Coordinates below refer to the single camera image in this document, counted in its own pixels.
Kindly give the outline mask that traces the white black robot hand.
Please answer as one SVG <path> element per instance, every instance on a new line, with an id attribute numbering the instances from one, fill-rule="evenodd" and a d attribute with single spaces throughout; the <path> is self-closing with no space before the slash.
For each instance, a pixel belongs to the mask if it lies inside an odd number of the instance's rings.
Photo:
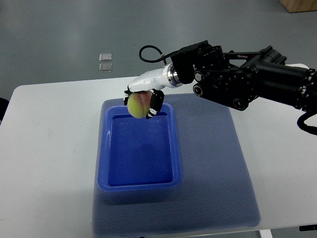
<path id="1" fill-rule="evenodd" d="M 149 112 L 144 118 L 153 118 L 154 116 L 158 115 L 163 105 L 164 93 L 162 92 L 162 89 L 165 87 L 177 88 L 181 85 L 182 83 L 178 78 L 173 64 L 168 64 L 160 69 L 147 71 L 142 75 L 136 77 L 132 82 L 128 84 L 127 90 L 124 91 L 124 105 L 127 106 L 128 98 L 132 93 L 151 91 L 152 96 Z"/>

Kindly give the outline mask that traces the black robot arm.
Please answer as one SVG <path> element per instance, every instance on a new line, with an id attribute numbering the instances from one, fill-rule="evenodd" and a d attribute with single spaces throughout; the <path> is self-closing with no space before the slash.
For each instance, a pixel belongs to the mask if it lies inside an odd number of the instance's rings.
<path id="1" fill-rule="evenodd" d="M 243 111 L 256 98 L 304 111 L 297 126 L 310 134 L 317 128 L 305 121 L 317 114 L 317 71 L 285 65 L 286 57 L 271 46 L 258 52 L 224 53 L 207 41 L 183 47 L 170 55 L 178 79 L 193 81 L 194 93 L 204 99 Z"/>

